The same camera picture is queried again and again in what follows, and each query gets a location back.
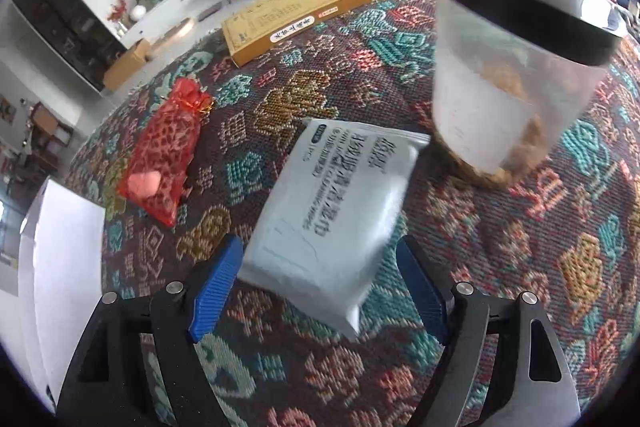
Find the white box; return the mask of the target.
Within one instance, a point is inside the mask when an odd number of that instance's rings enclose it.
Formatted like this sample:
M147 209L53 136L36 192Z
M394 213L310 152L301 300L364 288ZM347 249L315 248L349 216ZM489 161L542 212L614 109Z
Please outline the white box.
M104 220L102 206L49 178L21 224L17 283L29 382L51 412L102 296Z

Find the red organza gift bag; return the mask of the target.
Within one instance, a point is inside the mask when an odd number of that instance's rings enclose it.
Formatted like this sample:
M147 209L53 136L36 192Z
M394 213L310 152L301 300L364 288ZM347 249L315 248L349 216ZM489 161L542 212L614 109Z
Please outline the red organza gift bag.
M186 171L213 106L200 82L178 78L134 145L117 193L163 225L175 225L178 205L190 194Z

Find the white wet wipes pack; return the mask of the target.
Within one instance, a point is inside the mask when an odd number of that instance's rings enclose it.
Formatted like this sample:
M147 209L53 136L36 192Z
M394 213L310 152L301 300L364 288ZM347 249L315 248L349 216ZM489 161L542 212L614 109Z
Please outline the white wet wipes pack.
M308 118L259 215L239 272L348 338L431 138Z

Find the cardboard box on floor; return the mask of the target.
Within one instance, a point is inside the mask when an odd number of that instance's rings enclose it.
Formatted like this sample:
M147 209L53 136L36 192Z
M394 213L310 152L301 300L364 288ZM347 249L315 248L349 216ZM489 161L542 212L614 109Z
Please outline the cardboard box on floor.
M146 55L150 48L151 44L144 38L134 43L105 72L103 77L104 88L115 92L126 80L129 80L132 75L140 71L148 62Z

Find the clear jar black lid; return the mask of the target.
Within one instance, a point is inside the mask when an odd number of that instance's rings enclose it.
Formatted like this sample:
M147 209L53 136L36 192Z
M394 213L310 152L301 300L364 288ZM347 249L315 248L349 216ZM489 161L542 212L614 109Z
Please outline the clear jar black lid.
M584 112L626 35L610 0L435 0L435 137L474 184L517 184Z

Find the dark glass display cabinet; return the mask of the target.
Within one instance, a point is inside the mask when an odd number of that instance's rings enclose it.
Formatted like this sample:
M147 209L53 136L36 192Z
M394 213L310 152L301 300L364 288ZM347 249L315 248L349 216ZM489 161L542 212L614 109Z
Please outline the dark glass display cabinet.
M105 89L104 75L126 51L82 0L13 0L22 16L89 85Z

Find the yellow book box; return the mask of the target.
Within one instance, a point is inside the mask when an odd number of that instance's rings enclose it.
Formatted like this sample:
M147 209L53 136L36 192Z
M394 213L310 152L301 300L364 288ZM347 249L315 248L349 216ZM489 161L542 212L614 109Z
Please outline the yellow book box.
M243 66L285 40L376 0L255 0L221 25L230 57Z

